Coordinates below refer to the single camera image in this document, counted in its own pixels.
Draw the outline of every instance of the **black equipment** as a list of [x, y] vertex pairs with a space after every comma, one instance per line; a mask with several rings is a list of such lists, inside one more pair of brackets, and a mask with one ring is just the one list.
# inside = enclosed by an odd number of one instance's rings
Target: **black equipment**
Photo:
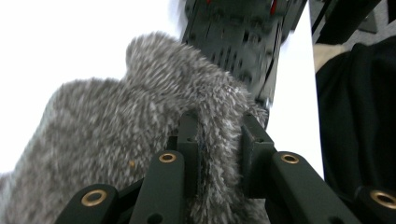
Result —
[[[181, 135], [169, 137], [167, 149], [153, 156], [144, 179], [120, 192], [102, 184], [82, 189], [56, 224], [186, 223], [185, 200], [199, 194], [197, 127], [194, 112], [185, 113]], [[394, 223], [394, 192], [365, 187], [354, 202], [343, 202], [303, 157], [277, 152], [250, 114], [243, 117], [241, 143], [244, 193], [266, 198], [271, 223]]]
[[183, 42], [246, 83], [269, 110], [280, 45], [294, 30], [306, 0], [187, 0]]

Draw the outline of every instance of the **black fabric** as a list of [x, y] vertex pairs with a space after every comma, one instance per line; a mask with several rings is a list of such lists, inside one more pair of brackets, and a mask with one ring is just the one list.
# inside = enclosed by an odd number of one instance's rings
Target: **black fabric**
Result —
[[326, 182], [396, 190], [396, 36], [328, 61], [317, 73]]
[[389, 23], [396, 20], [396, 1], [388, 0], [388, 17]]

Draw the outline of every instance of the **furry windscreen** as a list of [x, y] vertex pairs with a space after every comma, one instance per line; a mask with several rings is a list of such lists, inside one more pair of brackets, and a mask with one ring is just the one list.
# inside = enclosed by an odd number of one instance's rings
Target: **furry windscreen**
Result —
[[245, 198], [240, 186], [241, 118], [249, 111], [261, 125], [268, 119], [244, 85], [161, 34], [134, 39], [126, 63], [120, 81], [78, 80], [53, 94], [3, 183], [1, 223], [53, 223], [80, 189], [131, 185], [193, 108], [205, 169], [203, 194], [189, 199], [186, 216], [193, 223], [268, 223], [264, 201]]

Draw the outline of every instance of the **white background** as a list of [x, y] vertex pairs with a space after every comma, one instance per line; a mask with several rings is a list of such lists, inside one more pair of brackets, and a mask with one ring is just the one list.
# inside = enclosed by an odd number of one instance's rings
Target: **white background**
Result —
[[[1, 1], [0, 173], [13, 170], [62, 83], [122, 78], [131, 39], [153, 31], [180, 38], [183, 10], [183, 0]], [[268, 133], [322, 174], [308, 7], [281, 48]]]

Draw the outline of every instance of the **brass threaded hole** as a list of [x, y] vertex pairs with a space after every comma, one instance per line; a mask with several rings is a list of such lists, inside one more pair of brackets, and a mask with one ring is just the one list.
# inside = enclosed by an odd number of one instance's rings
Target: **brass threaded hole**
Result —
[[96, 206], [102, 203], [107, 197], [107, 193], [102, 189], [94, 189], [86, 193], [81, 199], [81, 203], [87, 207]]
[[290, 164], [295, 164], [295, 163], [298, 163], [300, 161], [297, 157], [295, 157], [293, 155], [290, 155], [290, 154], [283, 154], [280, 157], [280, 159], [282, 159], [282, 161], [285, 161], [285, 162], [290, 163]]
[[160, 156], [160, 161], [161, 162], [169, 163], [169, 162], [172, 162], [172, 161], [175, 161], [175, 160], [176, 160], [176, 155], [173, 154], [173, 153], [163, 153]]
[[136, 166], [136, 162], [134, 162], [134, 161], [129, 161], [129, 165], [130, 165], [131, 167], [135, 167], [135, 166]]
[[372, 190], [371, 198], [376, 202], [390, 209], [396, 209], [396, 198], [381, 190]]

